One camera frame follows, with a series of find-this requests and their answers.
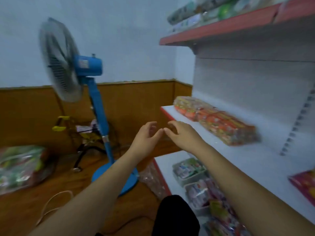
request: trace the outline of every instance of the wooden floor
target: wooden floor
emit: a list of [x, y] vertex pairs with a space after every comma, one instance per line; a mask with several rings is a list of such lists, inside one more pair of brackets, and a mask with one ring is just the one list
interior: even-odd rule
[[[153, 157], [175, 151], [179, 151], [179, 148], [172, 142], [161, 141], [137, 168], [141, 171]], [[71, 190], [74, 195], [79, 194], [90, 184], [94, 171], [108, 162], [104, 155], [86, 155], [80, 164], [83, 171], [73, 172], [71, 169], [75, 160], [73, 157], [61, 159], [54, 174], [38, 186], [0, 196], [1, 236], [27, 235], [34, 229], [43, 206], [53, 195], [64, 190]], [[49, 203], [47, 210], [63, 206], [69, 198], [68, 194], [58, 195]], [[159, 200], [145, 184], [139, 182], [130, 192], [117, 199], [100, 232], [103, 234], [114, 232], [129, 219], [137, 216], [147, 216], [154, 220], [158, 206]], [[113, 235], [151, 235], [152, 220], [147, 218], [135, 220]]]

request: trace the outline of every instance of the white shelf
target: white shelf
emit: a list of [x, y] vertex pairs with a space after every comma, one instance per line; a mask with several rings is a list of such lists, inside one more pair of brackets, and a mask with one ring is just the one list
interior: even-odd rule
[[[182, 160], [185, 160], [185, 159], [188, 159], [188, 158], [191, 158], [191, 156], [189, 156], [187, 154], [187, 152], [185, 152], [185, 151], [179, 151], [179, 152], [174, 152], [174, 153], [171, 153], [171, 154], [155, 157], [155, 161], [156, 161], [157, 165], [160, 168], [161, 174], [162, 174], [162, 176], [163, 176], [163, 178], [164, 178], [164, 180], [165, 180], [169, 190], [171, 191], [171, 194], [179, 195], [187, 203], [188, 203], [188, 201], [187, 201], [187, 198], [186, 198], [186, 195], [185, 195], [185, 190], [175, 180], [175, 178], [173, 176], [173, 168], [172, 168], [172, 166], [175, 163], [178, 163], [178, 162], [180, 162]], [[199, 216], [197, 218], [198, 218], [198, 221], [199, 221], [199, 224], [200, 224], [199, 236], [207, 236], [207, 233], [204, 230], [204, 228], [202, 227], [202, 224], [207, 222], [209, 217]]]
[[[309, 164], [298, 162], [290, 156], [280, 156], [261, 143], [227, 146], [198, 122], [192, 122], [179, 114], [173, 106], [162, 108], [176, 121], [190, 124], [208, 144], [232, 164], [315, 224], [315, 207], [287, 179], [289, 175], [309, 170], [311, 167]], [[174, 161], [176, 163], [180, 159], [174, 158]], [[166, 168], [167, 166], [161, 166], [160, 170], [167, 182], [171, 171], [167, 173]]]

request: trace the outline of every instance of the blue electric fan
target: blue electric fan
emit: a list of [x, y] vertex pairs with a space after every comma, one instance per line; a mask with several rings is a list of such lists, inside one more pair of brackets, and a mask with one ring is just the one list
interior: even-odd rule
[[[39, 40], [48, 76], [61, 100], [72, 103], [79, 101], [82, 97], [83, 85], [88, 86], [99, 132], [109, 158], [109, 163], [93, 174], [93, 182], [114, 163], [101, 95], [94, 78], [91, 77], [102, 75], [102, 60], [95, 55], [81, 56], [69, 30], [63, 23], [53, 18], [48, 18], [41, 25]], [[132, 189], [137, 183], [137, 175], [138, 172], [134, 169], [120, 195]]]

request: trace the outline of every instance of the hand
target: hand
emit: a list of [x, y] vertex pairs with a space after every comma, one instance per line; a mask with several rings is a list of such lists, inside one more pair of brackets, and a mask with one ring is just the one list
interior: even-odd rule
[[178, 134], [173, 133], [168, 128], [164, 128], [164, 132], [178, 147], [184, 151], [196, 155], [198, 148], [207, 145], [196, 130], [189, 124], [177, 121], [170, 121], [168, 124], [174, 126]]
[[139, 161], [147, 157], [161, 136], [163, 129], [159, 129], [154, 136], [150, 137], [156, 129], [156, 122], [147, 122], [143, 125], [133, 140], [128, 152], [139, 158]]

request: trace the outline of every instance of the shelf bracket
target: shelf bracket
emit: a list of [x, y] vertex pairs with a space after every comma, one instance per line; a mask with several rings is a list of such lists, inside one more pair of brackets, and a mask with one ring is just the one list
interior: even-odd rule
[[188, 47], [191, 49], [191, 51], [194, 53], [194, 55], [197, 55], [197, 43], [194, 43], [192, 45], [188, 45]]

